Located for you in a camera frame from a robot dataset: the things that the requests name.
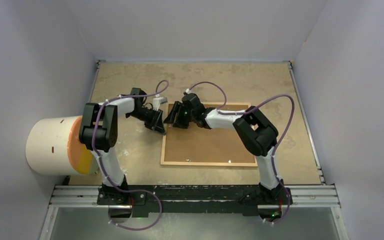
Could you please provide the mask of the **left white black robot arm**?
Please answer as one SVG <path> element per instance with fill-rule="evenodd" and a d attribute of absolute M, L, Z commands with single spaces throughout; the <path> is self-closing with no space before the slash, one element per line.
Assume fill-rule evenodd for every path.
<path fill-rule="evenodd" d="M 102 175 L 102 189 L 110 190 L 109 197 L 118 205 L 126 203 L 129 191 L 123 184 L 125 174 L 121 170 L 115 145 L 118 140 L 118 119 L 133 117 L 143 122 L 145 128 L 165 135 L 163 110 L 166 103 L 158 93 L 156 102 L 146 107 L 149 97 L 141 88 L 132 88 L 129 95 L 119 95 L 101 103 L 88 102 L 83 108 L 79 129 L 79 141 L 92 153 Z"/>

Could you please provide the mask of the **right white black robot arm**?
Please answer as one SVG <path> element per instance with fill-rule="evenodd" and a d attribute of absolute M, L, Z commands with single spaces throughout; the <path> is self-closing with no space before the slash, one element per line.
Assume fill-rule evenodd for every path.
<path fill-rule="evenodd" d="M 256 106 L 238 111 L 220 110 L 206 107 L 195 93 L 185 93 L 181 101 L 174 102 L 163 122 L 180 129 L 187 129 L 193 122 L 203 129 L 236 131 L 246 150 L 256 157 L 262 200 L 272 204 L 280 198 L 283 180 L 275 156 L 279 132 Z"/>

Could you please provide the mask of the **white cylinder orange lid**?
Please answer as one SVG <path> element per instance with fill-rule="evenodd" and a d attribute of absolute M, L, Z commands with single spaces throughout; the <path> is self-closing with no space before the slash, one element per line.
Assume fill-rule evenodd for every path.
<path fill-rule="evenodd" d="M 25 145 L 28 165 L 48 176 L 93 175 L 98 164 L 79 140 L 82 117 L 57 117 L 39 120 Z"/>

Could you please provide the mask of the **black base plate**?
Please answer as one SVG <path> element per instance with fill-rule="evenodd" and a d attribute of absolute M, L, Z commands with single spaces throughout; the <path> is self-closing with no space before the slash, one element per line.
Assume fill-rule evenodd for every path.
<path fill-rule="evenodd" d="M 127 206 L 134 218 L 150 213 L 241 214 L 278 219 L 293 204 L 291 190 L 251 185 L 132 185 L 123 191 L 102 184 L 99 206 Z"/>

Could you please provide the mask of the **aluminium rail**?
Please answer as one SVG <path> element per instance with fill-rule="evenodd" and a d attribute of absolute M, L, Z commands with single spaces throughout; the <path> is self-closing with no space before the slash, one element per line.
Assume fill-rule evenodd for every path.
<path fill-rule="evenodd" d="M 122 196 L 104 194 L 101 187 L 93 185 L 58 185 L 50 199 L 53 207 L 126 207 L 143 206 L 159 199 L 161 203 L 233 203 L 256 206 L 259 209 L 334 208 L 340 206 L 337 190 L 333 185 L 288 186 L 291 201 L 284 191 L 278 197 L 263 196 L 257 185 L 138 185 L 139 192 Z"/>

